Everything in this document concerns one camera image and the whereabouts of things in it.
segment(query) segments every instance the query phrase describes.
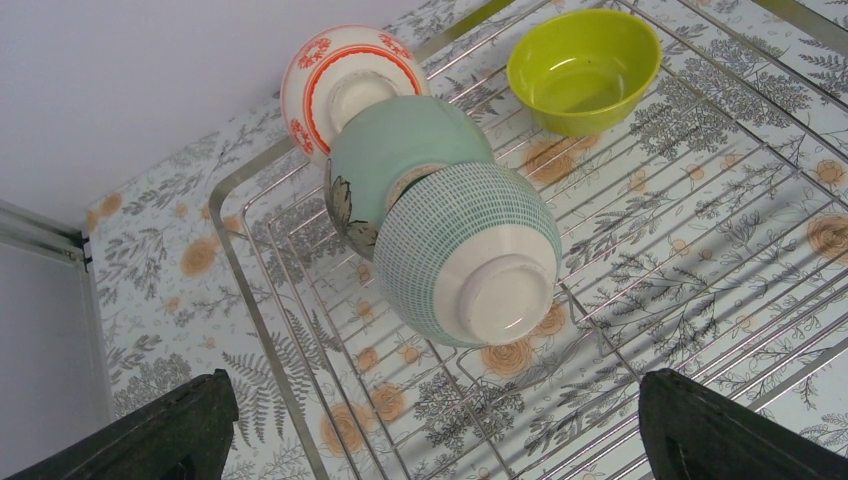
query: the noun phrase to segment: white bowl with red pattern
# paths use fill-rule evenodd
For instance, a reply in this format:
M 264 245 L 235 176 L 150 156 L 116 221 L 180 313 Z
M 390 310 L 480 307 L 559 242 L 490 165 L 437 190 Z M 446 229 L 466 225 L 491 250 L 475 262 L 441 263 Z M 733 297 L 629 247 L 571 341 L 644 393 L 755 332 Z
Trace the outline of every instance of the white bowl with red pattern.
M 394 35 L 342 25 L 312 37 L 283 77 L 280 104 L 294 143 L 324 167 L 333 139 L 375 103 L 402 95 L 428 95 L 427 76 Z

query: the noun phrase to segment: green grid pattern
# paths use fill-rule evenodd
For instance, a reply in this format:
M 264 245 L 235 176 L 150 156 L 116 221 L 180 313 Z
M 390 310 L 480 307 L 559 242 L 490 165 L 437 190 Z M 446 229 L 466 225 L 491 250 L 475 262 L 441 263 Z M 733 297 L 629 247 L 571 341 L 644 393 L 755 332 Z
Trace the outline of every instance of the green grid pattern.
M 524 225 L 542 233 L 555 258 L 562 258 L 553 215 L 533 186 L 509 168 L 464 163 L 425 177 L 392 207 L 377 237 L 374 263 L 386 300 L 425 337 L 454 347 L 482 346 L 442 330 L 433 292 L 454 250 L 499 225 Z

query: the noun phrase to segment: red floral pattern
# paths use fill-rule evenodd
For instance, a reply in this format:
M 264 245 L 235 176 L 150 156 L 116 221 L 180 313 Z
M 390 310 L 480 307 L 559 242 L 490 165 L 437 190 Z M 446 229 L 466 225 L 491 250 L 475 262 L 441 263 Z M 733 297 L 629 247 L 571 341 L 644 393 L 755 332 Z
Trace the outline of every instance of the red floral pattern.
M 289 124 L 289 132 L 291 132 L 292 139 L 300 145 L 300 148 L 306 152 L 307 155 L 312 155 L 312 152 L 315 151 L 315 147 L 312 145 L 312 139 L 308 133 L 306 133 L 306 129 L 303 128 L 303 124 L 301 124 L 297 119 L 294 119 Z
M 300 68 L 309 68 L 315 65 L 315 62 L 324 58 L 324 54 L 330 48 L 329 38 L 319 38 L 303 48 L 303 55 L 297 61 L 297 66 Z
M 394 37 L 385 33 L 381 33 L 380 41 L 382 41 L 383 45 L 385 45 L 386 48 L 391 50 L 395 55 L 400 55 L 401 57 L 407 60 L 412 58 L 412 52 L 410 52 L 408 48 L 398 43 L 397 39 L 395 39 Z

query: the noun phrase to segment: metal dish rack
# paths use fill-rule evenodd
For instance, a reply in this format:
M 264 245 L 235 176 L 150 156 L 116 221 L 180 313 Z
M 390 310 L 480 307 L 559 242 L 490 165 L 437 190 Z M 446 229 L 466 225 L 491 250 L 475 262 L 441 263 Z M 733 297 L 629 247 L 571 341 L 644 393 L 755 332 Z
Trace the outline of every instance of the metal dish rack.
M 721 85 L 723 90 L 699 89 L 695 85 L 697 79 L 687 76 L 685 71 L 677 68 L 674 59 L 667 58 L 660 78 L 640 106 L 655 105 L 653 109 L 644 109 L 648 112 L 647 116 L 629 119 L 626 123 L 630 127 L 623 126 L 605 134 L 606 143 L 602 142 L 597 148 L 584 148 L 585 144 L 581 142 L 586 139 L 548 139 L 542 142 L 545 148 L 534 150 L 537 156 L 533 158 L 519 152 L 539 144 L 539 139 L 546 134 L 528 123 L 526 112 L 520 108 L 507 108 L 508 113 L 487 114 L 488 106 L 494 102 L 515 105 L 503 78 L 505 66 L 491 68 L 479 78 L 471 77 L 473 81 L 454 89 L 454 94 L 450 96 L 452 103 L 461 106 L 481 122 L 493 142 L 499 162 L 514 167 L 536 182 L 543 198 L 550 204 L 559 202 L 559 206 L 552 208 L 562 227 L 564 250 L 570 249 L 568 255 L 572 258 L 579 260 L 585 257 L 583 261 L 575 260 L 565 264 L 563 271 L 567 273 L 559 282 L 562 292 L 555 299 L 570 317 L 571 330 L 566 338 L 546 340 L 550 347 L 548 351 L 554 352 L 547 358 L 553 360 L 543 362 L 531 376 L 515 382 L 504 380 L 498 388 L 492 389 L 489 387 L 492 382 L 487 377 L 487 371 L 480 370 L 478 357 L 481 354 L 478 350 L 459 351 L 433 345 L 416 336 L 399 336 L 400 340 L 393 340 L 394 343 L 389 343 L 385 336 L 375 338 L 377 335 L 371 333 L 378 328 L 375 325 L 382 322 L 389 325 L 387 331 L 394 332 L 392 329 L 398 325 L 397 319 L 389 309 L 377 308 L 379 300 L 357 300 L 363 295 L 374 298 L 368 296 L 373 295 L 374 289 L 369 267 L 349 250 L 344 250 L 329 226 L 326 212 L 323 208 L 315 208 L 316 199 L 323 202 L 321 175 L 316 174 L 315 168 L 308 163 L 298 164 L 302 157 L 292 152 L 293 145 L 289 139 L 280 141 L 216 187 L 210 200 L 213 221 L 245 297 L 277 386 L 286 401 L 292 425 L 317 478 L 331 478 L 343 473 L 342 476 L 349 478 L 568 479 L 585 475 L 587 468 L 616 452 L 617 470 L 607 475 L 606 479 L 650 476 L 646 458 L 638 450 L 638 424 L 634 408 L 638 390 L 633 387 L 638 385 L 644 371 L 672 366 L 705 385 L 718 388 L 718 383 L 727 381 L 727 375 L 738 366 L 750 362 L 758 352 L 765 351 L 769 345 L 782 341 L 788 335 L 793 335 L 793 332 L 798 337 L 797 332 L 803 329 L 806 334 L 801 336 L 800 342 L 793 342 L 791 348 L 775 356 L 771 363 L 724 391 L 731 399 L 742 401 L 757 389 L 749 407 L 763 411 L 780 395 L 815 375 L 848 347 L 848 338 L 844 334 L 848 313 L 837 316 L 832 314 L 832 310 L 829 314 L 823 313 L 829 304 L 842 300 L 848 293 L 848 270 L 837 268 L 848 263 L 842 261 L 842 256 L 848 250 L 836 253 L 830 251 L 824 256 L 799 257 L 802 258 L 798 260 L 799 263 L 784 269 L 791 271 L 778 273 L 773 281 L 764 279 L 763 291 L 758 290 L 757 295 L 746 297 L 751 299 L 751 308 L 746 310 L 748 301 L 737 300 L 734 308 L 741 313 L 736 318 L 726 318 L 729 315 L 727 312 L 713 312 L 714 316 L 721 318 L 706 324 L 701 330 L 678 330 L 676 343 L 672 342 L 671 346 L 667 343 L 668 339 L 659 332 L 669 319 L 679 316 L 680 323 L 688 318 L 686 315 L 691 315 L 687 313 L 691 298 L 713 295 L 715 303 L 722 295 L 721 286 L 724 282 L 733 278 L 754 278 L 761 269 L 767 268 L 765 264 L 769 260 L 779 263 L 780 255 L 800 250 L 795 248 L 797 242 L 793 239 L 803 236 L 804 225 L 810 229 L 816 219 L 822 216 L 848 212 L 844 194 L 822 182 L 816 171 L 804 164 L 803 159 L 793 156 L 800 145 L 793 150 L 787 148 L 787 145 L 768 141 L 765 138 L 768 133 L 764 134 L 760 129 L 762 125 L 750 119 L 736 118 L 738 115 L 728 107 L 729 100 L 723 95 L 729 93 L 758 102 L 759 108 L 776 119 L 774 122 L 797 129 L 803 135 L 802 140 L 797 140 L 799 144 L 814 141 L 834 161 L 848 164 L 848 144 L 834 140 L 835 137 L 817 126 L 811 126 L 809 121 L 796 118 L 791 106 L 787 107 L 781 99 L 771 98 L 768 91 L 758 89 L 748 72 L 738 71 L 733 59 L 715 58 L 706 46 L 698 44 L 697 39 L 701 37 L 693 36 L 691 29 L 685 25 L 672 28 L 666 24 L 667 15 L 654 13 L 650 10 L 652 4 L 646 6 L 646 3 L 641 2 L 640 5 L 637 1 L 614 0 L 602 2 L 602 6 L 623 9 L 647 20 L 661 34 L 666 52 L 675 52 L 677 57 L 685 57 L 686 61 L 710 67 L 710 72 L 722 78 L 715 85 Z M 735 42 L 746 54 L 757 56 L 758 72 L 768 69 L 774 74 L 786 76 L 793 85 L 815 94 L 822 108 L 826 107 L 840 115 L 848 113 L 848 106 L 837 95 L 797 72 L 768 45 L 737 33 L 689 1 L 654 3 L 663 8 L 680 9 L 688 15 L 686 18 L 705 25 L 705 30 L 714 39 Z M 468 32 L 480 31 L 491 19 L 497 19 L 498 15 L 510 14 L 507 17 L 509 21 L 499 23 L 491 20 L 485 35 L 479 35 L 465 51 L 442 61 L 437 68 L 431 67 L 429 80 L 461 69 L 463 62 L 469 62 L 475 54 L 494 56 L 492 51 L 508 51 L 498 50 L 501 48 L 501 39 L 520 34 L 529 25 L 557 13 L 554 4 L 549 1 L 510 11 L 518 6 L 511 1 L 490 2 L 419 48 L 417 57 L 423 61 L 424 57 L 449 48 Z M 825 29 L 832 31 L 832 24 L 829 25 Z M 728 91 L 728 85 L 732 85 L 732 91 Z M 669 92 L 685 96 L 687 100 L 673 108 L 663 106 L 663 100 L 658 98 L 663 95 L 668 98 L 672 94 Z M 715 126 L 710 122 L 719 122 L 720 126 L 727 127 L 726 131 L 730 132 L 731 138 L 722 138 L 723 144 L 702 146 L 701 154 L 695 155 L 698 153 L 695 144 L 699 138 L 704 138 L 699 137 L 699 132 Z M 673 128 L 681 124 L 684 128 Z M 655 139 L 660 130 L 672 133 L 667 137 L 660 135 L 663 140 L 657 143 Z M 682 132 L 682 135 L 674 137 L 672 134 L 675 132 Z M 648 153 L 644 158 L 633 153 L 635 147 L 652 141 L 654 143 L 646 148 Z M 686 151 L 677 155 L 678 149 L 686 145 Z M 631 156 L 637 158 L 638 162 L 634 160 L 624 166 L 617 163 Z M 663 160 L 664 156 L 671 158 L 666 161 Z M 681 169 L 680 162 L 684 157 L 694 160 L 686 160 L 693 163 L 687 165 L 681 177 L 677 172 Z M 553 182 L 539 181 L 540 172 L 545 172 L 546 168 L 564 159 L 573 162 L 562 178 Z M 287 163 L 273 170 L 273 166 L 280 162 Z M 718 173 L 705 178 L 708 177 L 704 173 L 708 166 L 716 167 L 719 162 L 720 167 L 713 168 Z M 240 194 L 239 198 L 249 197 L 246 202 L 242 200 L 238 203 L 236 200 L 242 223 L 255 227 L 244 234 L 228 231 L 221 220 L 225 201 L 232 200 L 228 200 L 228 196 L 245 185 L 247 180 L 268 169 L 278 172 L 278 178 L 265 185 L 261 191 Z M 587 185 L 586 179 L 597 180 L 596 186 Z M 669 192 L 684 188 L 680 185 L 686 182 L 691 183 L 684 186 L 688 188 L 687 193 L 677 198 L 669 196 Z M 600 188 L 598 183 L 606 186 Z M 567 199 L 569 193 L 581 187 L 584 188 L 583 196 Z M 292 188 L 297 192 L 290 193 Z M 632 201 L 627 203 L 628 198 L 639 198 L 639 202 L 643 203 L 655 202 L 659 206 L 644 214 L 628 207 L 633 205 Z M 722 203 L 727 198 L 733 201 Z M 753 248 L 746 250 L 745 256 L 726 257 L 723 261 L 727 261 L 729 266 L 720 273 L 707 277 L 686 268 L 689 266 L 686 258 L 692 256 L 696 245 L 716 238 L 729 240 L 735 238 L 733 235 L 745 235 L 746 232 L 750 233 L 751 228 L 764 224 L 766 219 L 749 216 L 752 206 L 770 202 L 784 205 L 792 204 L 793 201 L 809 201 L 812 206 L 805 212 L 793 213 L 791 224 L 780 229 L 775 227 L 768 234 L 767 241 L 755 242 Z M 283 207 L 274 210 L 273 207 L 281 203 Z M 692 214 L 683 219 L 691 220 L 700 216 L 707 219 L 711 226 L 690 229 L 695 233 L 685 241 L 674 239 L 672 234 L 666 238 L 651 237 L 655 231 L 663 230 L 659 227 L 661 221 L 673 221 L 673 218 L 678 218 L 681 212 L 687 210 Z M 305 220 L 292 228 L 284 220 L 290 219 L 294 212 L 299 212 L 300 218 Z M 585 242 L 572 242 L 572 238 L 582 239 L 577 232 L 581 228 L 591 228 L 592 222 L 599 226 L 591 235 L 586 234 L 586 238 L 604 237 L 604 243 L 596 243 L 589 248 Z M 679 223 L 677 228 L 679 230 L 684 226 Z M 834 228 L 838 235 L 839 228 L 848 227 Z M 667 257 L 639 257 L 633 254 L 623 257 L 612 267 L 604 266 L 604 262 L 617 252 L 620 253 L 620 250 L 630 245 L 641 246 L 647 240 L 650 240 L 651 248 L 668 240 Z M 722 247 L 711 248 L 719 251 Z M 701 250 L 697 254 L 698 263 L 715 261 L 713 250 Z M 739 254 L 728 250 L 724 255 Z M 247 267 L 251 261 L 256 268 Z M 644 315 L 639 322 L 616 321 L 615 315 L 627 316 L 644 307 L 640 295 L 660 295 L 651 291 L 658 288 L 654 279 L 661 275 L 668 280 L 671 276 L 667 272 L 691 277 L 686 293 L 678 291 L 678 295 L 683 297 L 671 295 L 669 298 L 674 300 L 673 304 Z M 270 301 L 276 309 L 263 309 L 260 305 L 259 296 L 262 293 L 255 286 L 258 280 L 251 278 L 251 275 L 264 280 L 264 289 L 270 289 Z M 602 277 L 612 278 L 615 288 L 606 290 L 599 300 L 597 295 L 590 296 L 587 293 L 589 287 L 585 285 L 597 283 Z M 668 289 L 671 287 L 660 287 L 666 289 L 662 295 L 670 295 Z M 610 314 L 610 309 L 619 308 L 622 301 L 631 304 L 630 311 Z M 706 303 L 700 306 L 702 309 L 718 309 Z M 340 312 L 346 308 L 353 308 L 357 321 L 343 318 L 344 314 Z M 300 318 L 312 321 L 297 320 L 298 315 L 292 313 L 294 311 L 298 312 Z M 768 320 L 762 321 L 767 315 L 770 315 Z M 284 355 L 275 347 L 275 329 L 294 340 L 297 358 L 283 358 Z M 381 342 L 390 347 L 383 348 L 363 368 L 362 352 L 372 344 L 376 347 Z M 312 349 L 310 344 L 322 348 Z M 814 348 L 816 354 L 810 355 Z M 397 360 L 398 355 L 408 356 L 408 352 L 413 350 L 414 362 Z M 580 395 L 575 397 L 572 393 L 551 400 L 550 397 L 556 397 L 559 393 L 554 382 L 560 381 L 563 375 L 568 377 L 571 365 L 582 364 L 578 360 L 583 358 L 581 355 L 587 359 L 587 365 L 599 365 L 594 372 L 583 370 L 581 385 L 591 387 L 604 384 L 610 385 L 610 388 L 597 395 L 595 393 L 598 392 L 590 391 L 586 394 L 588 397 L 584 398 L 586 401 L 581 401 L 577 398 Z M 805 358 L 803 362 L 796 361 L 801 357 Z M 379 378 L 374 377 L 372 372 L 380 369 L 385 372 Z M 774 381 L 778 372 L 781 374 L 780 381 Z M 442 404 L 441 408 L 431 411 L 429 415 L 421 415 L 417 423 L 413 422 L 412 426 L 402 431 L 395 428 L 392 421 L 384 420 L 385 415 L 373 415 L 373 412 L 383 412 L 386 404 L 411 394 L 424 382 L 432 382 L 434 376 L 439 375 L 443 388 L 450 393 L 450 404 Z M 308 382 L 304 384 L 296 378 Z M 385 398 L 375 400 L 375 385 L 385 385 L 387 379 L 391 380 L 395 388 Z M 494 414 L 498 405 L 514 400 L 516 394 L 525 395 L 528 409 L 541 412 L 537 419 L 548 418 L 547 423 L 534 421 L 525 425 L 535 433 L 521 445 L 521 461 L 517 460 L 519 455 L 515 448 L 509 447 L 515 443 L 509 443 L 508 437 L 513 434 L 509 427 L 516 420 Z M 326 425 L 319 428 L 314 422 L 310 424 L 309 419 L 318 417 L 315 417 L 314 412 L 310 414 L 307 411 L 309 409 L 303 406 L 305 396 L 320 405 L 323 418 L 327 419 Z M 532 403 L 530 398 L 539 403 Z M 551 402 L 551 405 L 561 403 L 548 408 L 545 402 Z M 357 405 L 360 403 L 372 412 L 370 420 L 359 414 Z M 339 416 L 331 414 L 338 412 L 338 405 L 347 405 L 345 408 L 354 412 L 348 416 L 351 424 L 340 425 Z M 565 407 L 566 413 L 562 413 L 562 407 Z M 408 413 L 412 407 L 405 405 L 405 408 Z M 553 415 L 551 412 L 556 408 L 560 409 L 560 413 Z M 434 454 L 428 450 L 428 445 L 438 443 L 433 440 L 434 432 L 438 434 L 445 429 L 449 430 L 451 421 L 464 422 L 470 431 L 477 434 L 462 437 L 473 440 L 468 445 L 463 444 L 462 448 L 454 448 L 447 455 L 431 458 Z M 367 425 L 369 422 L 372 424 L 370 429 Z M 326 450 L 326 446 L 321 446 L 322 435 L 325 435 L 326 442 L 326 432 L 322 430 L 325 427 L 331 428 L 339 438 L 350 440 L 350 435 L 353 435 L 353 440 L 339 442 L 342 451 L 335 452 L 336 455 L 328 456 L 326 452 L 322 454 L 322 450 Z M 351 442 L 357 443 L 355 448 L 350 445 Z

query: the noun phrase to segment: wall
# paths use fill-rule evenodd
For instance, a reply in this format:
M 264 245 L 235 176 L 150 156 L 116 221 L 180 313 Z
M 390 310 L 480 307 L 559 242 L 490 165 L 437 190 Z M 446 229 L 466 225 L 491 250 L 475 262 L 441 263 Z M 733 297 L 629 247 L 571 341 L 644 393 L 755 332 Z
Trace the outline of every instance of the wall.
M 84 208 L 268 98 L 317 31 L 423 0 L 3 0 L 0 196 Z
M 0 478 L 105 426 L 102 355 L 75 267 L 0 243 Z

